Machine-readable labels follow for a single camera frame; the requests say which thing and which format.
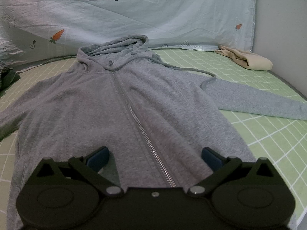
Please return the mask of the grey zip hoodie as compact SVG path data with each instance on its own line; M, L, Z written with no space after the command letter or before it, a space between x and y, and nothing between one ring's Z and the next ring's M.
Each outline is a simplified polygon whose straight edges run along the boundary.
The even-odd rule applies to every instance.
M212 174L204 147L255 161L223 110L306 119L302 102L186 72L148 44L132 35L82 47L68 71L39 81L1 112L1 138L18 134L8 229L22 228L16 199L44 157L66 161L106 146L111 163L103 175L117 186L187 190Z

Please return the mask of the folded beige garment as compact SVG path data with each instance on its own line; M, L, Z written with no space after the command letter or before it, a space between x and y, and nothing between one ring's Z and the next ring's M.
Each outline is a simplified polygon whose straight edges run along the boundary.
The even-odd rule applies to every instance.
M237 65L240 65L245 69L270 71L273 68L273 63L269 59L250 51L243 51L220 45L214 53L230 58Z

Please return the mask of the blue denim garment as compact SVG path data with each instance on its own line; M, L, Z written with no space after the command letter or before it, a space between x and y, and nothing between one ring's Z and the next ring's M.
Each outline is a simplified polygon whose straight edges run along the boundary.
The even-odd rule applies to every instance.
M6 87L3 90L8 88L11 84L15 83L16 81L18 81L20 78L21 77L18 73L16 73L14 70L10 70L6 76L6 81L7 81Z

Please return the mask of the pale blue carrot-print sheet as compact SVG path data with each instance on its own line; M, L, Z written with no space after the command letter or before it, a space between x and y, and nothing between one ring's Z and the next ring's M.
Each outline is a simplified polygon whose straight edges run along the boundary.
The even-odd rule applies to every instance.
M1 0L1 60L16 70L127 35L150 49L251 50L256 0Z

